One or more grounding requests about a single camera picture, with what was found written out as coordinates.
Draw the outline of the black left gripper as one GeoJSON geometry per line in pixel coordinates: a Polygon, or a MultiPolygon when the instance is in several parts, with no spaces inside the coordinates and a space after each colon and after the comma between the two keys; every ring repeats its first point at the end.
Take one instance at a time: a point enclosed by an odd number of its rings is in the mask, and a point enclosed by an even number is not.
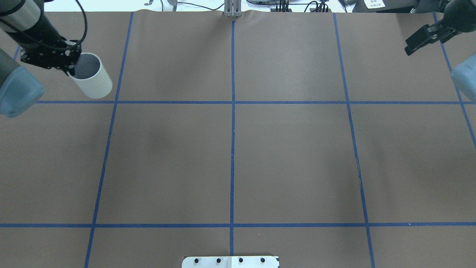
{"type": "Polygon", "coordinates": [[[75,75],[75,66],[82,53],[79,40],[61,40],[60,47],[47,48],[40,44],[21,45],[19,59],[33,66],[58,69],[66,75],[75,75]]]}

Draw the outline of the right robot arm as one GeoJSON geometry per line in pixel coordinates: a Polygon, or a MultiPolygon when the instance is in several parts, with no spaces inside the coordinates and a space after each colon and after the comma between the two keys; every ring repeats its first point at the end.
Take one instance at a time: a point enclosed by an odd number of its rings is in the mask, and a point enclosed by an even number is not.
{"type": "Polygon", "coordinates": [[[423,25],[406,39],[405,52],[412,55],[428,44],[450,39],[447,46],[451,67],[451,80],[471,102],[475,102],[475,1],[439,0],[442,17],[430,25],[423,25]]]}

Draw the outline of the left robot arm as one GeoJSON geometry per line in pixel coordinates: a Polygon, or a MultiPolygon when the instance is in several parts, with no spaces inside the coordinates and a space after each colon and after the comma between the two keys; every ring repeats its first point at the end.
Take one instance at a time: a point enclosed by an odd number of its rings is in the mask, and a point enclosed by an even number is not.
{"type": "Polygon", "coordinates": [[[14,118],[34,105],[44,94],[41,82],[26,64],[47,70],[60,70],[74,76],[82,43],[88,33],[88,20],[79,1],[84,21],[80,39],[68,40],[45,15],[44,0],[2,0],[1,30],[17,43],[13,57],[1,50],[1,115],[14,118]]]}

